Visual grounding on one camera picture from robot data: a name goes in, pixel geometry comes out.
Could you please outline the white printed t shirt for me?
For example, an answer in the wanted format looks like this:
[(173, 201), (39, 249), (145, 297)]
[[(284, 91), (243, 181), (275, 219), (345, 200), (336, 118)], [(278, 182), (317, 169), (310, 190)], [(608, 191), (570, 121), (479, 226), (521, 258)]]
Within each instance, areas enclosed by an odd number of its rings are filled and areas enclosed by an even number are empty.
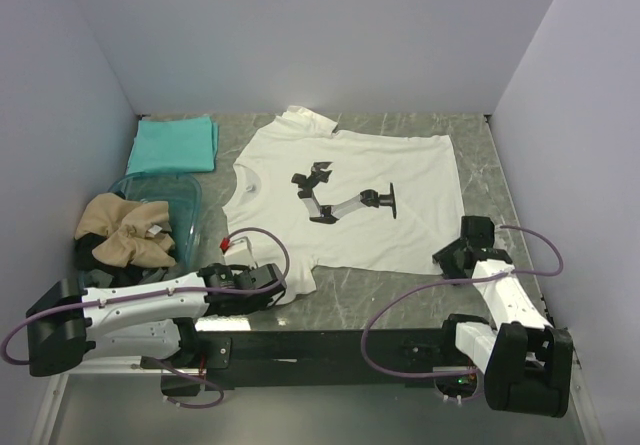
[(312, 293), (318, 266), (436, 275), (464, 212), (451, 139), (342, 130), (292, 106), (233, 165), (230, 230), (249, 228), (259, 264), (284, 269), (285, 302)]

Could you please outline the beige t shirt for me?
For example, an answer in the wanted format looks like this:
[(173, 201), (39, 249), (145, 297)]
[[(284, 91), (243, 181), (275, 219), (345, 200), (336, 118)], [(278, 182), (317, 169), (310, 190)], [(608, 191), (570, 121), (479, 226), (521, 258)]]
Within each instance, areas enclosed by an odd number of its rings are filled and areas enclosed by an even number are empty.
[(98, 237), (91, 250), (98, 262), (118, 268), (169, 268), (176, 265), (171, 252), (175, 242), (169, 224), (169, 203), (139, 202), (103, 193), (86, 206), (74, 239)]

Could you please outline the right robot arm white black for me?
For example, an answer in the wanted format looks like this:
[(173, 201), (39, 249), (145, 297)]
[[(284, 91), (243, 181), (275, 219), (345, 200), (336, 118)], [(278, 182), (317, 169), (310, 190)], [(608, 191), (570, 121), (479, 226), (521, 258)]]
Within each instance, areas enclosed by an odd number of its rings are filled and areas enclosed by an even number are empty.
[(445, 279), (471, 284), (492, 319), (452, 314), (444, 322), (439, 352), (460, 364), (468, 357), (484, 376), (493, 410), (563, 417), (569, 405), (573, 340), (538, 311), (509, 254), (494, 246), (488, 217), (461, 218), (460, 236), (433, 255)]

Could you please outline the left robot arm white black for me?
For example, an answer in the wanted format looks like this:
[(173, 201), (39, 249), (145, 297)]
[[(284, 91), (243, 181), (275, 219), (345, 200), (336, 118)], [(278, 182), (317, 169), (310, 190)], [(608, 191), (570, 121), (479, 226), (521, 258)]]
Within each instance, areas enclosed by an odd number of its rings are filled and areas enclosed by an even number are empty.
[(134, 356), (189, 366), (204, 353), (199, 319), (267, 309), (284, 296), (285, 276), (275, 264), (213, 264), (124, 288), (59, 281), (27, 312), (29, 372), (46, 377), (88, 360)]

